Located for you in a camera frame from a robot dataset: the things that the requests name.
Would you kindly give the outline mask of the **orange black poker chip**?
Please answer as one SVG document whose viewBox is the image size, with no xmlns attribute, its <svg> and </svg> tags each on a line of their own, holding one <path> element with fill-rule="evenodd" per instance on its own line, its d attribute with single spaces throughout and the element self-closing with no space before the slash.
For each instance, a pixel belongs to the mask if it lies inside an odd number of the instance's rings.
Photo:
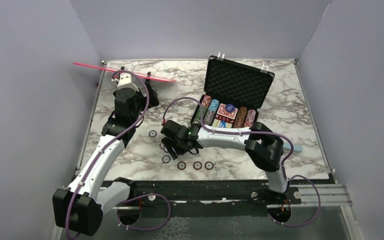
<svg viewBox="0 0 384 240">
<path fill-rule="evenodd" d="M 214 164 L 213 164 L 213 162 L 211 162 L 211 161 L 207 161 L 207 162 L 205 162 L 205 164 L 204 164 L 204 168 L 205 168 L 206 170 L 212 170 L 212 169 L 214 168 Z"/>
<path fill-rule="evenodd" d="M 177 163 L 177 168 L 181 171 L 185 170 L 187 167 L 187 164 L 184 161 L 179 161 Z"/>
<path fill-rule="evenodd" d="M 200 162 L 200 161 L 195 161 L 194 163 L 193 163 L 193 168 L 195 169 L 195 170 L 201 170 L 202 169 L 202 167 L 203 167 L 203 164 Z"/>
</svg>

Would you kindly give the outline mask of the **blue ten poker chip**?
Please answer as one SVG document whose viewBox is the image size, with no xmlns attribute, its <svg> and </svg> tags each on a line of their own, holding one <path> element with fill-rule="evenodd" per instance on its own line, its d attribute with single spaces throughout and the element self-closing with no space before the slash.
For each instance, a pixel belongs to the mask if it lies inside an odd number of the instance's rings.
<svg viewBox="0 0 384 240">
<path fill-rule="evenodd" d="M 157 136 L 157 131 L 156 130 L 150 130 L 149 132 L 148 132 L 148 136 L 150 137 L 150 138 L 155 138 L 156 136 Z"/>
</svg>

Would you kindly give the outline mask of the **blue yellow card deck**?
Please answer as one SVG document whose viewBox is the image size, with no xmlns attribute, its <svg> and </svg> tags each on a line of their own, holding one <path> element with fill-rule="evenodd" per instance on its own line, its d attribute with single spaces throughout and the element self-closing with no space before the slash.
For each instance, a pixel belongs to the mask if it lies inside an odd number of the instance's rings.
<svg viewBox="0 0 384 240">
<path fill-rule="evenodd" d="M 211 125 L 212 127 L 215 127 L 215 128 L 227 128 L 227 129 L 231 129 L 233 127 L 233 124 L 232 123 L 229 123 L 229 122 L 226 122 L 226 121 L 223 121 L 223 120 L 219 120 L 219 119 L 214 119 L 213 120 L 213 123 Z"/>
</svg>

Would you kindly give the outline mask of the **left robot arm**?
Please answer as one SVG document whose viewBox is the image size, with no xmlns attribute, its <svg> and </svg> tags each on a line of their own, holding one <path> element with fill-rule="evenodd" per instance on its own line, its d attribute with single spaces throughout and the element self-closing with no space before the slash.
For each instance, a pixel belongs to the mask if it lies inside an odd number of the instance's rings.
<svg viewBox="0 0 384 240">
<path fill-rule="evenodd" d="M 93 236 L 104 215 L 113 207 L 121 202 L 129 206 L 137 200 L 137 191 L 126 180 L 116 180 L 105 190 L 101 190 L 101 186 L 145 112 L 159 105 L 158 95 L 150 83 L 142 84 L 144 93 L 136 83 L 113 92 L 114 111 L 102 128 L 95 151 L 78 176 L 67 187 L 54 192 L 52 204 L 58 227 L 77 235 Z"/>
</svg>

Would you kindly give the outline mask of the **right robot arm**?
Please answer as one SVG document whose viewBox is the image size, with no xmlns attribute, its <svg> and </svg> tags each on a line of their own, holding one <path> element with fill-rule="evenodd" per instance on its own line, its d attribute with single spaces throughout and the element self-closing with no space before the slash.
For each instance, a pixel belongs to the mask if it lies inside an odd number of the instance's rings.
<svg viewBox="0 0 384 240">
<path fill-rule="evenodd" d="M 289 196 L 289 183 L 282 166 L 285 138 L 261 122 L 250 127 L 222 128 L 194 123 L 190 127 L 173 120 L 162 126 L 163 145 L 176 159 L 191 150 L 207 148 L 233 149 L 246 152 L 254 165 L 265 172 L 269 199 L 280 204 Z"/>
</svg>

